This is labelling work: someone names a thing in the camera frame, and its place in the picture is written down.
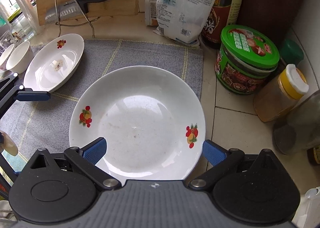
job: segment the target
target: blue gripper pad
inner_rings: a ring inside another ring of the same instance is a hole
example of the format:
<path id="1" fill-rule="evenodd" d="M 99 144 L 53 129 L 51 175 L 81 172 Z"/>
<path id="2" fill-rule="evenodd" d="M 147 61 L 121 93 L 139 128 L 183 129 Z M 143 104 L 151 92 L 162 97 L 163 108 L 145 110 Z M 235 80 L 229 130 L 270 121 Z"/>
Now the blue gripper pad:
<path id="1" fill-rule="evenodd" d="M 215 166 L 227 158 L 228 151 L 211 140 L 206 140 L 202 145 L 202 154 L 211 165 Z"/>
<path id="2" fill-rule="evenodd" d="M 79 154 L 94 165 L 97 164 L 106 152 L 107 141 L 102 137 L 97 138 L 79 150 Z"/>

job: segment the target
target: small white cup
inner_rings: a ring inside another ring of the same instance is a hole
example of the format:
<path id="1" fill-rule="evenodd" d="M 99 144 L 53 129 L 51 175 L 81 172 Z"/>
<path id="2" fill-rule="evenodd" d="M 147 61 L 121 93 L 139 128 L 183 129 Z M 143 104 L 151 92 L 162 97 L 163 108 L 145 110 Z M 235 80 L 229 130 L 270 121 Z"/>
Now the small white cup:
<path id="1" fill-rule="evenodd" d="M 14 50 L 14 44 L 10 45 L 6 50 L 4 50 L 4 52 L 0 56 L 0 70 L 7 71 L 6 69 L 7 60 L 9 56 L 12 54 L 13 50 Z"/>
<path id="2" fill-rule="evenodd" d="M 21 43 L 10 55 L 6 68 L 13 73 L 23 73 L 27 70 L 29 64 L 34 58 L 33 51 L 30 47 L 30 42 Z"/>

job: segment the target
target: dark glass bottle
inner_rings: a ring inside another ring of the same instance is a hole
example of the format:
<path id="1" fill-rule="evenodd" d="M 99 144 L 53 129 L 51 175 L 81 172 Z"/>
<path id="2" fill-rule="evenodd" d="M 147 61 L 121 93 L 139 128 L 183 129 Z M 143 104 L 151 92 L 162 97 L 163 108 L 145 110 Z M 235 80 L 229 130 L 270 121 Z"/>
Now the dark glass bottle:
<path id="1" fill-rule="evenodd" d="M 221 31 L 226 25 L 235 24 L 242 0 L 215 0 L 210 15 L 201 32 L 203 42 L 219 49 Z"/>
<path id="2" fill-rule="evenodd" d="M 320 166 L 320 145 L 307 150 L 310 164 Z"/>
<path id="3" fill-rule="evenodd" d="M 272 142 L 285 155 L 320 145 L 320 90 L 276 121 Z"/>

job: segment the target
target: metal clip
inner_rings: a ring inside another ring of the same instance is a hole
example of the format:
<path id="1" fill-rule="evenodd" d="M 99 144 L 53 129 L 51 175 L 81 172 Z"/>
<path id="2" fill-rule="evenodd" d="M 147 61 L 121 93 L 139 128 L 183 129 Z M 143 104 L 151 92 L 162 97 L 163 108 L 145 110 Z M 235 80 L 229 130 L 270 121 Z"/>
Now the metal clip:
<path id="1" fill-rule="evenodd" d="M 87 20 L 87 22 L 82 23 L 82 24 L 79 24 L 79 25 L 65 25 L 65 24 L 60 24 L 60 13 L 58 12 L 57 0 L 54 0 L 54 3 L 55 3 L 55 7 L 56 7 L 56 14 L 57 14 L 58 25 L 59 25 L 59 35 L 58 35 L 58 37 L 60 37 L 60 35 L 61 35 L 61 26 L 73 27 L 73 26 L 85 25 L 85 24 L 88 23 L 88 24 L 90 25 L 90 27 L 92 28 L 92 38 L 95 38 L 95 35 L 94 35 L 94 27 L 93 27 L 93 25 L 91 24 L 91 22 L 98 20 L 100 17 L 97 17 L 96 19 L 93 19 L 93 20 L 90 21 L 90 20 L 88 19 L 87 15 L 83 12 L 83 10 L 81 9 L 81 7 L 79 6 L 79 8 L 80 8 L 80 10 L 81 10 L 81 13 L 82 13 L 82 15 L 85 17 L 85 19 Z"/>

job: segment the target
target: barcode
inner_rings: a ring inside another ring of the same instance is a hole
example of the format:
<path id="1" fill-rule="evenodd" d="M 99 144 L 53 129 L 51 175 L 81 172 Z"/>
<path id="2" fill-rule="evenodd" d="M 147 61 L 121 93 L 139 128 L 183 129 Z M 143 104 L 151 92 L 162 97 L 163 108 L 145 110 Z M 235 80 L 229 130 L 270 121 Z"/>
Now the barcode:
<path id="1" fill-rule="evenodd" d="M 190 35 L 190 31 L 185 30 L 185 29 L 181 29 L 181 34 L 183 34 L 185 36 L 189 36 Z"/>
<path id="2" fill-rule="evenodd" d="M 164 35 L 164 28 L 163 27 L 158 27 L 159 28 L 159 32 Z"/>

